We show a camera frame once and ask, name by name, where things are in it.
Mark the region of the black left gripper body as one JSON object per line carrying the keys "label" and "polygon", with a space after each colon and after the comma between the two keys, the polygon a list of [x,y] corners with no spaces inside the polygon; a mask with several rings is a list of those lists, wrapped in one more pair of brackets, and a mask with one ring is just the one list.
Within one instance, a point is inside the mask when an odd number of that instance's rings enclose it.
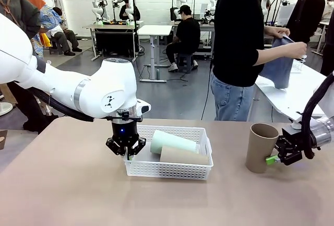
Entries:
{"label": "black left gripper body", "polygon": [[112,122],[113,141],[121,148],[132,148],[138,141],[137,123],[118,124]]}

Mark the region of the brown paper cup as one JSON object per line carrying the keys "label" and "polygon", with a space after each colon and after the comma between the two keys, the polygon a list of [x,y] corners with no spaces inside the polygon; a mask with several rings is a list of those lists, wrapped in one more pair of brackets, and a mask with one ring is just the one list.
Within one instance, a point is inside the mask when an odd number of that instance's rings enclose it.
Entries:
{"label": "brown paper cup", "polygon": [[266,158],[270,157],[279,132],[271,125],[256,123],[250,127],[245,166],[253,173],[262,174],[267,169]]}
{"label": "brown paper cup", "polygon": [[201,155],[189,150],[163,146],[160,154],[160,162],[209,165],[208,156]]}

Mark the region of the pale green paper cup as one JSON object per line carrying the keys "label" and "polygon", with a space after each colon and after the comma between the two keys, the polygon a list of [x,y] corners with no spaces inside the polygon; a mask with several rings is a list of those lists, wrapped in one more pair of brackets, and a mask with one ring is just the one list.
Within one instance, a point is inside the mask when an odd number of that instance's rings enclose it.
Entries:
{"label": "pale green paper cup", "polygon": [[196,145],[197,144],[195,141],[175,136],[160,130],[156,130],[153,133],[153,137],[150,143],[150,152],[155,154],[161,154],[163,146],[195,152]]}

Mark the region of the white perforated plastic basket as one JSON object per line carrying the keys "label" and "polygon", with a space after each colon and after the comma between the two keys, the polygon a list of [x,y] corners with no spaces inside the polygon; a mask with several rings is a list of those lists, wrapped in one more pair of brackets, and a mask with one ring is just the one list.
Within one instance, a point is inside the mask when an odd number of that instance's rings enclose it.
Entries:
{"label": "white perforated plastic basket", "polygon": [[[140,177],[161,177],[174,179],[206,180],[213,167],[212,149],[206,130],[200,127],[173,127],[138,125],[140,136],[146,139],[145,147],[131,160],[124,156],[127,175]],[[196,142],[196,153],[208,156],[209,165],[160,162],[160,154],[150,152],[153,133],[160,130]]]}

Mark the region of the blue cloth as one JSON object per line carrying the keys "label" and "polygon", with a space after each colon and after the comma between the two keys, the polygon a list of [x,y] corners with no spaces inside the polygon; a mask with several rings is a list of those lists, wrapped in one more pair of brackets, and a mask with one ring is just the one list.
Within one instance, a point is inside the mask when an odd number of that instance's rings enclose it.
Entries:
{"label": "blue cloth", "polygon": [[267,62],[259,76],[271,80],[276,89],[286,89],[289,86],[293,62],[294,59],[290,57],[280,57]]}

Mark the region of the person's right hand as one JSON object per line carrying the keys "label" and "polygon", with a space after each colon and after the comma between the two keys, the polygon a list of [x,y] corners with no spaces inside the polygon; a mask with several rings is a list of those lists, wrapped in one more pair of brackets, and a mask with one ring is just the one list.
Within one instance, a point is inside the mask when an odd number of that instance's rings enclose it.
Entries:
{"label": "person's right hand", "polygon": [[303,58],[307,52],[307,44],[304,42],[295,42],[291,44],[293,58]]}

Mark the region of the person's left hand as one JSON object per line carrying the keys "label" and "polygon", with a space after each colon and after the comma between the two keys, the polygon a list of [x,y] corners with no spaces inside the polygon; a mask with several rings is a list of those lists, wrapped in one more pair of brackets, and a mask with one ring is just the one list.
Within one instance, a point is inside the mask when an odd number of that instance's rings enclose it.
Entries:
{"label": "person's left hand", "polygon": [[276,38],[282,38],[283,35],[289,36],[290,30],[284,27],[272,27],[272,35]]}

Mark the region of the white side table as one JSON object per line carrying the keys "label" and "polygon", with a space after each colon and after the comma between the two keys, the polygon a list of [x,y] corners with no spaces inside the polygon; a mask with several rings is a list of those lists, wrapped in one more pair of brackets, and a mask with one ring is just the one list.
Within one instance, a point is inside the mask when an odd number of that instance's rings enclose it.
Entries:
{"label": "white side table", "polygon": [[276,89],[271,80],[259,76],[247,120],[290,123],[298,119],[314,90],[324,79],[325,76],[305,64],[301,73],[290,73],[289,86],[286,89]]}

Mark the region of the dark stool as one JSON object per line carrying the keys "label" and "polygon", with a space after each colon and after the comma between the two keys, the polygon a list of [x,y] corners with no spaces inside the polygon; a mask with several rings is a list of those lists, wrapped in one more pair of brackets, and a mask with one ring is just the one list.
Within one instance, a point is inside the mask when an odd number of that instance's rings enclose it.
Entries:
{"label": "dark stool", "polygon": [[178,70],[180,72],[189,74],[193,69],[192,61],[193,61],[193,54],[178,53],[176,59]]}

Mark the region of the person in dark clothes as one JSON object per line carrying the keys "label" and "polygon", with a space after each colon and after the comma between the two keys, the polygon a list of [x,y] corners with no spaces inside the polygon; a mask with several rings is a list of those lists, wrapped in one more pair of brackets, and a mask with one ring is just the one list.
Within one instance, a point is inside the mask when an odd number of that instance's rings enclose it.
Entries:
{"label": "person in dark clothes", "polygon": [[323,63],[320,73],[328,76],[334,71],[334,11],[332,12],[323,50]]}

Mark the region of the seated man black cap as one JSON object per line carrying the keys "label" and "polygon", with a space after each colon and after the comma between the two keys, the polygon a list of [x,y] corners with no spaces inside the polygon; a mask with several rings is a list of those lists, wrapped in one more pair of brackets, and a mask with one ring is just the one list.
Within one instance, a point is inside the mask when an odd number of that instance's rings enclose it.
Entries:
{"label": "seated man black cap", "polygon": [[193,54],[200,44],[200,26],[192,17],[192,11],[188,5],[182,5],[178,13],[182,21],[177,26],[177,32],[172,42],[166,47],[166,55],[169,59],[169,72],[178,71],[175,54]]}

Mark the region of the white round stand base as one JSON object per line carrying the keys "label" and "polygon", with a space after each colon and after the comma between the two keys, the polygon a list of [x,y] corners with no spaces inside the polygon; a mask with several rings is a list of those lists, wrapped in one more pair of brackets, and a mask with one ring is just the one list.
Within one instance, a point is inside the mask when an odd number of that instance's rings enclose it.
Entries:
{"label": "white round stand base", "polygon": [[9,113],[13,109],[13,105],[9,102],[0,102],[0,116]]}

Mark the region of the seated person in black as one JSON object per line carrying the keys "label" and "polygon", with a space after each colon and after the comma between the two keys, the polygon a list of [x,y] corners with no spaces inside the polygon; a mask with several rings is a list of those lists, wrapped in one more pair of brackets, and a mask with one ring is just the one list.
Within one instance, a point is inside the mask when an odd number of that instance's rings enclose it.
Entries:
{"label": "seated person in black", "polygon": [[134,5],[133,0],[124,0],[124,5],[120,10],[119,17],[121,20],[134,20],[134,16],[136,16],[136,20],[140,20],[140,12],[138,8]]}

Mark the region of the white background desk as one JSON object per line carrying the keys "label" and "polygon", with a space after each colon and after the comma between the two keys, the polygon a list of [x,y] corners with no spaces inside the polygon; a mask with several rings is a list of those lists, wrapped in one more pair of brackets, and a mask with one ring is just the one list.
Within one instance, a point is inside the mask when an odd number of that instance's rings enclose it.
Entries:
{"label": "white background desk", "polygon": [[201,39],[203,40],[194,55],[212,57],[215,36],[214,25],[200,24],[200,30],[204,33],[201,34]]}

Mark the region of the person in grey-green jacket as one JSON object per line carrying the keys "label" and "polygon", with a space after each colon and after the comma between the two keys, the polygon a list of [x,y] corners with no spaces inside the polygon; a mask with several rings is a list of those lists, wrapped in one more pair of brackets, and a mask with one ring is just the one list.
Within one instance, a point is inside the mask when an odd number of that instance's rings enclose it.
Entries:
{"label": "person in grey-green jacket", "polygon": [[31,38],[40,29],[40,12],[27,0],[0,0],[0,85],[7,85],[17,107],[27,117],[24,129],[41,133],[50,120],[30,88],[47,91],[47,79],[57,68],[36,58]]}

